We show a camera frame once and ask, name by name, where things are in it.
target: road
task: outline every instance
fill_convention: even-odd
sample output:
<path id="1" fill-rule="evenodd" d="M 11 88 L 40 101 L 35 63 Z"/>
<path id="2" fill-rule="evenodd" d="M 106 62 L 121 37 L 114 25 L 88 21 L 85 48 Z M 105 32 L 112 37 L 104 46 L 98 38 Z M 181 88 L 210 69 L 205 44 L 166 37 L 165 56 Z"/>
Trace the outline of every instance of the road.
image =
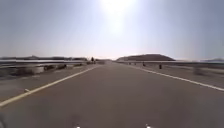
<path id="1" fill-rule="evenodd" d="M 223 108 L 223 91 L 110 63 L 10 102 L 1 115 L 7 128 L 223 128 Z"/>

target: hazy sky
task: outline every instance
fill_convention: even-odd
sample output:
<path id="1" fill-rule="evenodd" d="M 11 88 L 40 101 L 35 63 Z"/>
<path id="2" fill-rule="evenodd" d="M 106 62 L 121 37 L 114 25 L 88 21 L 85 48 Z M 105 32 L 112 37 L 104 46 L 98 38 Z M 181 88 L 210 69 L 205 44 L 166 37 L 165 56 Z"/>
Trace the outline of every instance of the hazy sky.
<path id="1" fill-rule="evenodd" d="M 224 57 L 223 0 L 0 0 L 0 56 Z"/>

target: road edge line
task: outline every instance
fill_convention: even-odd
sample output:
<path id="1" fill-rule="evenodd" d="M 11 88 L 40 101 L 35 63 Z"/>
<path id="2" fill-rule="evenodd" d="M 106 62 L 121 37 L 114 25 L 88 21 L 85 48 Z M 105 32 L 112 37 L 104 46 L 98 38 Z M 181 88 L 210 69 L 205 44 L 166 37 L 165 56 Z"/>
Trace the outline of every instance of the road edge line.
<path id="1" fill-rule="evenodd" d="M 203 87 L 207 87 L 207 88 L 211 88 L 211 89 L 215 89 L 215 90 L 224 92 L 224 88 L 216 87 L 214 85 L 204 84 L 204 83 L 200 83 L 200 82 L 193 81 L 193 80 L 188 80 L 188 79 L 177 77 L 177 76 L 172 76 L 172 75 L 167 75 L 167 74 L 163 74 L 163 73 L 159 73 L 159 72 L 155 72 L 155 71 L 150 71 L 150 70 L 143 69 L 143 68 L 140 68 L 140 67 L 134 67 L 134 66 L 129 66 L 129 67 L 134 68 L 134 69 L 138 69 L 138 70 L 142 70 L 142 71 L 145 71 L 145 72 L 148 72 L 148 73 L 153 73 L 153 74 L 157 74 L 157 75 L 161 75 L 161 76 L 166 76 L 166 77 L 169 77 L 169 78 L 186 81 L 186 82 L 189 82 L 189 83 L 197 84 L 197 85 L 200 85 L 200 86 L 203 86 Z"/>
<path id="2" fill-rule="evenodd" d="M 81 72 L 72 74 L 72 75 L 67 76 L 67 77 L 65 77 L 65 78 L 62 78 L 62 79 L 56 80 L 56 81 L 54 81 L 54 82 L 48 83 L 48 84 L 46 84 L 46 85 L 43 85 L 43 86 L 41 86 L 41 87 L 39 87 L 39 88 L 33 89 L 33 90 L 29 91 L 29 92 L 26 92 L 26 93 L 17 95 L 17 96 L 15 96 L 15 97 L 12 97 L 12 98 L 10 98 L 10 99 L 7 99 L 7 100 L 5 100 L 5 101 L 2 101 L 2 102 L 0 102 L 0 107 L 4 107 L 4 106 L 6 106 L 6 105 L 8 105 L 8 104 L 10 104 L 10 103 L 13 103 L 13 102 L 15 102 L 15 101 L 17 101 L 17 100 L 20 100 L 20 99 L 22 99 L 22 98 L 25 98 L 25 97 L 27 97 L 27 96 L 33 94 L 33 93 L 37 93 L 37 92 L 39 92 L 39 91 L 41 91 L 41 90 L 43 90 L 43 89 L 46 89 L 46 88 L 51 87 L 51 86 L 53 86 L 53 85 L 56 85 L 56 84 L 58 84 L 58 83 L 60 83 L 60 82 L 63 82 L 63 81 L 65 81 L 65 80 L 68 80 L 68 79 L 73 78 L 73 77 L 75 77 L 75 76 L 79 76 L 79 75 L 81 75 L 81 74 L 84 74 L 84 73 L 86 73 L 86 72 L 88 72 L 88 71 L 91 71 L 91 70 L 93 70 L 93 69 L 96 69 L 96 68 L 98 68 L 98 67 L 100 67 L 100 66 L 96 66 L 96 67 L 93 67 L 93 68 L 86 69 L 86 70 L 84 70 L 84 71 L 81 71 Z"/>

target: distant hill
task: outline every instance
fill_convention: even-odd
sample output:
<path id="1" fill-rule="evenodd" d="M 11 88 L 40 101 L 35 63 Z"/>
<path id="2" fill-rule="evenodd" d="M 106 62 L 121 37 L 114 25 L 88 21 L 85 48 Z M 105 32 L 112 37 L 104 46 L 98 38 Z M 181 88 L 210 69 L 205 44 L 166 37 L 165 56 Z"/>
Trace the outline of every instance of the distant hill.
<path id="1" fill-rule="evenodd" d="M 160 55 L 160 54 L 146 54 L 126 56 L 117 59 L 118 61 L 175 61 L 173 58 Z"/>

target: highway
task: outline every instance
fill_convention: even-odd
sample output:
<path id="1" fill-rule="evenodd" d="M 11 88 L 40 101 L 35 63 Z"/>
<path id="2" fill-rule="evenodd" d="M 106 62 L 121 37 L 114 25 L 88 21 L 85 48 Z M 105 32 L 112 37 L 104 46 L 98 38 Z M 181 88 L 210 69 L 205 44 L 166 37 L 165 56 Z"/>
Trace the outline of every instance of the highway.
<path id="1" fill-rule="evenodd" d="M 116 63 L 66 69 L 3 81 L 1 120 L 7 128 L 223 128 L 222 79 Z"/>

